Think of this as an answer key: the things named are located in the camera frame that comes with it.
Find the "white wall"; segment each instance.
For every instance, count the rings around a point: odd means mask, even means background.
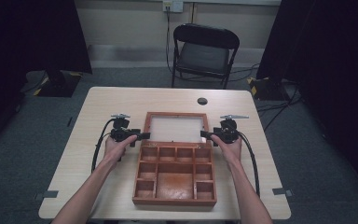
[[[161,51],[165,49],[167,15],[162,11],[161,1],[78,0],[76,6],[88,45],[112,45],[124,49],[161,49]],[[278,7],[276,4],[275,6],[207,3],[193,5],[184,2],[183,13],[171,13],[171,39],[174,27],[193,20],[199,24],[223,27],[237,34],[241,42],[238,57],[241,57],[241,51],[250,50],[262,54]]]

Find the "wrist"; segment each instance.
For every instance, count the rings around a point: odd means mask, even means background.
[[[101,166],[101,168],[111,171],[116,167],[116,164],[117,164],[116,160],[112,160],[112,159],[104,157],[101,160],[100,164],[98,164],[98,167]]]
[[[242,163],[240,160],[234,160],[234,161],[229,162],[228,167],[233,175],[234,175],[234,173],[237,173],[237,172],[240,172],[240,173],[244,172],[243,166],[242,166]]]

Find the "electrical outlet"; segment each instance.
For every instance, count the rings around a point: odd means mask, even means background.
[[[183,1],[162,1],[162,11],[183,12]]]
[[[172,1],[162,1],[162,11],[172,11]]]

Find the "wall baseboard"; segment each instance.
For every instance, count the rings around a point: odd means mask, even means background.
[[[88,47],[91,67],[165,67],[165,48],[116,47],[112,45],[90,45]],[[260,63],[264,49],[239,49],[234,67],[251,67]],[[168,59],[172,66],[173,48]]]

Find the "black cable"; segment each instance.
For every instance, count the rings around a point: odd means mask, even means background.
[[[25,90],[25,91],[22,91],[21,93],[26,93],[28,91],[31,91],[33,90],[34,88],[40,86],[40,84],[43,82],[43,80],[45,79],[45,76],[46,76],[46,71],[43,73],[43,76],[40,78],[40,80],[36,83],[36,85],[34,85],[32,88],[28,89],[28,90]]]
[[[298,97],[295,101],[290,103],[290,105],[297,104],[298,102],[300,102],[301,99],[302,99],[301,96]],[[285,107],[285,106],[287,106],[287,103],[282,103],[282,104],[279,104],[279,105],[261,105],[261,106],[257,107],[257,112],[265,112],[265,111],[269,111],[269,110],[280,109],[280,108]]]
[[[298,90],[298,86],[296,86],[296,89],[295,89],[295,92],[293,93],[293,96],[292,98],[290,98],[289,102],[284,105],[282,107],[282,109],[272,118],[272,120],[269,121],[269,123],[266,125],[266,127],[264,128],[264,132],[267,130],[267,128],[269,127],[269,125],[283,112],[284,109],[286,109],[287,107],[289,107],[289,105],[292,103],[293,99],[295,98],[296,96],[296,93],[297,93],[297,90]]]
[[[255,173],[255,193],[258,195],[258,197],[260,197],[260,183],[259,183],[259,179],[258,179],[258,170],[257,170],[257,163],[255,161],[255,154],[254,154],[251,144],[249,143],[249,140],[245,136],[245,134],[238,132],[238,131],[236,131],[236,132],[239,134],[239,136],[241,137],[241,139],[243,140],[245,145],[248,147],[249,154],[251,155],[252,165],[254,167],[254,173]]]
[[[171,74],[172,74],[172,69],[170,68],[170,63],[169,63],[169,54],[170,54],[170,11],[171,9],[169,7],[165,7],[166,12],[167,12],[167,39],[166,39],[166,46],[165,46],[165,57],[166,57],[166,61],[167,61],[167,66],[168,69],[170,70]]]
[[[196,3],[193,2],[193,6],[192,6],[193,9],[191,10],[191,23],[194,22],[194,8],[195,8],[195,6],[196,6]]]
[[[112,122],[112,121],[114,121],[114,120],[115,120],[115,119],[110,119],[110,120],[108,120],[108,121],[106,122],[106,124],[105,124],[104,127],[103,127],[103,131],[101,132],[100,139],[98,139],[98,143],[97,143],[97,145],[95,145],[96,148],[95,148],[95,151],[94,151],[94,157],[92,158],[91,172],[94,172],[94,170],[95,170],[95,165],[96,165],[96,163],[97,163],[97,158],[98,158],[98,153],[99,153],[99,151],[100,151],[101,143],[103,142],[104,137],[108,135],[108,133],[107,133],[107,134],[104,134],[104,132],[105,132],[105,130],[106,130],[106,127],[107,127],[107,125],[108,125],[110,122]]]
[[[230,74],[234,74],[234,73],[239,73],[239,72],[246,72],[246,71],[250,71],[249,74],[247,74],[246,76],[244,77],[240,77],[240,78],[237,78],[237,79],[231,79],[229,80],[228,82],[233,82],[233,81],[240,81],[240,80],[243,80],[243,79],[246,79],[247,77],[251,76],[252,73],[253,73],[253,70],[257,69],[255,68],[255,66],[259,65],[259,63],[255,63],[254,65],[252,65],[251,68],[247,68],[247,69],[241,69],[239,71],[235,71],[235,72],[231,72]],[[179,76],[175,76],[176,78],[179,78],[181,80],[184,80],[184,81],[193,81],[193,82],[206,82],[206,83],[217,83],[217,82],[221,82],[220,80],[216,80],[216,81],[205,81],[205,80],[194,80],[194,79],[198,79],[198,78],[203,78],[205,76],[196,76],[196,77],[188,77],[188,78],[185,78],[185,77],[179,77]]]

